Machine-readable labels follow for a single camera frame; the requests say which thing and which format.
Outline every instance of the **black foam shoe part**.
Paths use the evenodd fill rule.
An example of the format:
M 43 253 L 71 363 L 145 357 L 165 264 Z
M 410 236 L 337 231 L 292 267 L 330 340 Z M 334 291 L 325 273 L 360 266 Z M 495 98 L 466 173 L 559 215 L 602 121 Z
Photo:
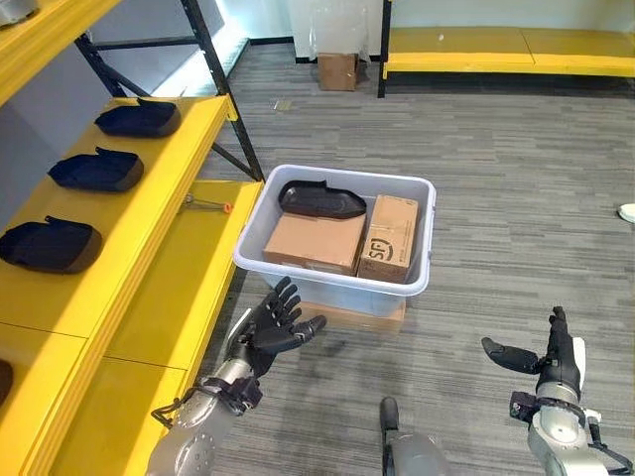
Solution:
M 11 265 L 45 273 L 74 274 L 88 268 L 101 252 L 101 235 L 92 226 L 47 216 L 0 237 L 0 258 Z
M 136 154 L 99 147 L 95 152 L 59 161 L 49 175 L 59 186 L 92 191 L 126 191 L 141 179 L 144 167 Z
M 104 134 L 127 137 L 165 137 L 181 125 L 181 113 L 172 102 L 137 98 L 138 106 L 119 106 L 102 113 L 95 124 Z
M 326 180 L 291 180 L 282 187 L 278 202 L 283 211 L 325 218 L 353 218 L 366 213 L 366 202 L 350 190 L 329 188 Z

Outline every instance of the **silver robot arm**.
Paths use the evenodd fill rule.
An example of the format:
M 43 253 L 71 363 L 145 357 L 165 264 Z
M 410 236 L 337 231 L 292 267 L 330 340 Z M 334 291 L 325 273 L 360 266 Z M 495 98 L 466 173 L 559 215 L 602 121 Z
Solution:
M 579 370 L 579 388 L 582 389 L 586 369 L 584 340 L 574 337 L 573 356 Z M 579 404 L 575 390 L 556 382 L 545 382 L 537 389 L 537 399 Z M 581 409 L 583 421 L 598 424 L 599 412 Z M 606 476 L 608 471 L 597 458 L 597 452 L 587 444 L 588 424 L 580 423 L 580 414 L 561 407 L 541 406 L 533 415 L 527 436 L 530 450 L 549 476 Z
M 326 325 L 323 315 L 296 322 L 301 315 L 297 290 L 289 278 L 280 281 L 228 333 L 224 362 L 216 373 L 200 379 L 182 399 L 152 412 L 169 431 L 150 456 L 148 476 L 211 473 L 216 450 L 236 417 L 260 402 L 258 379 L 276 355 L 309 342 Z
M 579 406 L 586 368 L 584 341 L 571 338 L 561 307 L 554 307 L 550 324 L 547 355 L 541 359 L 534 352 L 482 339 L 485 353 L 496 364 L 540 375 L 536 396 L 512 393 L 510 416 L 529 424 L 529 448 L 549 476 L 633 474 L 632 463 L 601 442 L 601 414 Z M 588 443 L 587 430 L 592 444 Z M 623 467 L 609 472 L 594 450 L 604 452 Z
M 238 379 L 253 377 L 247 362 L 233 359 L 214 375 L 231 386 Z M 205 475 L 211 473 L 216 448 L 229 434 L 240 415 L 224 402 L 219 388 L 194 390 L 175 415 L 168 434 L 157 444 L 148 463 L 148 476 Z

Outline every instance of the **cardboard box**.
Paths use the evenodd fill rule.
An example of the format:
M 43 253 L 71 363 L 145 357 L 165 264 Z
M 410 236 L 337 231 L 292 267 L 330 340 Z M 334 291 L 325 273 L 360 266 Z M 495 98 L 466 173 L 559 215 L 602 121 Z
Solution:
M 377 196 L 357 276 L 398 284 L 406 280 L 418 208 L 415 200 Z
M 357 84 L 357 55 L 319 54 L 319 88 L 326 91 L 354 91 Z
M 283 213 L 265 247 L 265 260 L 355 276 L 365 221 L 365 214 L 337 220 Z
M 394 312 L 385 316 L 355 312 L 354 310 L 306 302 L 305 300 L 300 303 L 300 308 L 302 309 L 300 320 L 309 320 L 317 315 L 324 315 L 328 320 L 326 327 L 362 329 L 373 332 L 398 333 L 404 324 L 406 315 L 405 301 Z

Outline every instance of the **shelf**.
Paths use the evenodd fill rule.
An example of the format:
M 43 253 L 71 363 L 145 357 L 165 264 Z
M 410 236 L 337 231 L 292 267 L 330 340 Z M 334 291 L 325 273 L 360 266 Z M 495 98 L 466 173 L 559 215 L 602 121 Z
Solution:
M 181 396 L 198 371 L 233 275 L 233 248 L 261 187 L 194 183 L 194 196 L 234 209 L 177 216 L 80 405 L 54 474 L 145 472 L 163 434 L 150 411 Z
M 194 196 L 232 203 L 232 212 L 186 210 L 177 216 L 107 356 L 197 369 L 233 275 L 234 246 L 261 186 L 222 180 L 194 183 Z
M 517 28 L 394 28 L 386 67 L 390 71 L 482 71 L 533 63 Z
M 121 317 L 229 112 L 226 96 L 171 100 L 183 116 L 172 136 L 114 138 L 91 125 L 69 152 L 90 153 L 98 145 L 137 153 L 145 174 L 135 188 L 116 194 L 68 190 L 46 177 L 9 225 L 42 221 L 50 214 L 89 223 L 104 238 L 97 261 L 78 275 L 38 273 L 0 262 L 0 323 L 53 332 L 56 337 L 63 334 L 83 343 L 74 352 L 71 368 L 50 370 L 63 380 L 25 401 L 50 408 L 35 439 L 24 440 L 31 445 L 25 473 L 47 472 Z M 116 99 L 108 107 L 132 101 Z M 56 358 L 46 352 L 39 355 L 38 364 L 53 369 Z M 21 431 L 14 420 L 0 423 L 5 434 Z
M 0 105 L 121 0 L 38 0 L 40 11 L 0 29 Z
M 384 78 L 397 71 L 635 77 L 630 34 L 485 27 L 393 28 Z
M 14 383 L 0 407 L 0 467 L 19 474 L 32 441 L 58 406 L 56 398 L 86 339 L 0 324 L 0 358 L 11 363 Z
M 539 72 L 635 76 L 629 35 L 580 30 L 522 30 Z
M 104 358 L 50 474 L 145 474 L 164 434 L 150 412 L 180 394 L 185 372 Z

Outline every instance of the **white plastic bin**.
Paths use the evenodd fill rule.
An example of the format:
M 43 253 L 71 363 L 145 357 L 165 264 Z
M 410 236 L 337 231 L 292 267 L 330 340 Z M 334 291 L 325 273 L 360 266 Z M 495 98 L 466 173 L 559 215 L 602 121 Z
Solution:
M 416 200 L 419 203 L 419 213 L 413 259 L 406 283 L 396 285 L 267 263 L 263 257 L 263 249 L 282 215 L 278 195 L 289 180 L 326 180 L 329 187 L 346 188 L 357 193 L 366 200 L 366 228 L 378 194 Z M 302 300 L 386 316 L 406 297 L 418 295 L 428 285 L 436 197 L 435 187 L 424 178 L 303 166 L 278 166 L 269 175 L 251 218 L 238 240 L 234 250 L 234 262 L 240 268 L 260 274 L 271 286 L 276 285 L 284 276 L 291 277 L 299 288 Z

